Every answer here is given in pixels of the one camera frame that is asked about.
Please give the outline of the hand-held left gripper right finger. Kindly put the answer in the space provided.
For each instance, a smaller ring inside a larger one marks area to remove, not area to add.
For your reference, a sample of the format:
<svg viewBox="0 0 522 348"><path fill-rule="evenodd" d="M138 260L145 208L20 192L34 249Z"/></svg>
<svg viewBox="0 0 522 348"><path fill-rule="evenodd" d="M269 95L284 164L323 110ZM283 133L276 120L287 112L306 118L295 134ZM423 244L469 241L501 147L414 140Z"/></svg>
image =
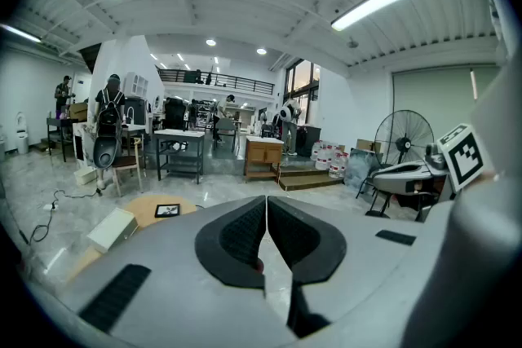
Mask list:
<svg viewBox="0 0 522 348"><path fill-rule="evenodd" d="M292 279L276 347L403 345L426 281L426 224L270 196L267 227Z"/></svg>

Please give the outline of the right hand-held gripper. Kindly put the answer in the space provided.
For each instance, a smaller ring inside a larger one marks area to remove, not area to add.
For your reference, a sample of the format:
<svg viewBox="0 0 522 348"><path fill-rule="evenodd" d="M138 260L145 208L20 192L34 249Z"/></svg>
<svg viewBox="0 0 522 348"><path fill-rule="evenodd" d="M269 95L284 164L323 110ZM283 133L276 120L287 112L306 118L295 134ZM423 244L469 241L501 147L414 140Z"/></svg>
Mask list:
<svg viewBox="0 0 522 348"><path fill-rule="evenodd" d="M484 173L485 149L480 145L473 127L461 123L426 146L425 162L406 162L375 170L372 184L381 192L413 195L428 180L429 169L434 178L445 178L439 200L453 200Z"/></svg>

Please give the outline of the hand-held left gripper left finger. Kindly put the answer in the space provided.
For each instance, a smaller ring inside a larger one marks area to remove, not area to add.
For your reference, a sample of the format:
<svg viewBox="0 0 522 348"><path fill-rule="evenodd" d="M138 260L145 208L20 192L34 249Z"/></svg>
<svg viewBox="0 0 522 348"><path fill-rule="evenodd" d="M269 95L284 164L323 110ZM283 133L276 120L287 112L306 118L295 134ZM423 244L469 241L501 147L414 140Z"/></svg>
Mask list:
<svg viewBox="0 0 522 348"><path fill-rule="evenodd" d="M283 347L296 337L257 268L266 199L165 219L79 272L61 301L136 347Z"/></svg>

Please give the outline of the person's right hand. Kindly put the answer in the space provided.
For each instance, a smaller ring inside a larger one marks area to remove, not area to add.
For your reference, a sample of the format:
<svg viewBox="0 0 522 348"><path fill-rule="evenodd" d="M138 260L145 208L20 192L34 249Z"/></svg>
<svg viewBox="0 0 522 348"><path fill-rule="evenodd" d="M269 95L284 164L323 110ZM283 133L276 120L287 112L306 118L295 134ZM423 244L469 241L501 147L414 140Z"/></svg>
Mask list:
<svg viewBox="0 0 522 348"><path fill-rule="evenodd" d="M409 194L396 195L400 207L416 211L415 222L424 222L431 207L438 203L444 189L446 177L435 177L409 182Z"/></svg>

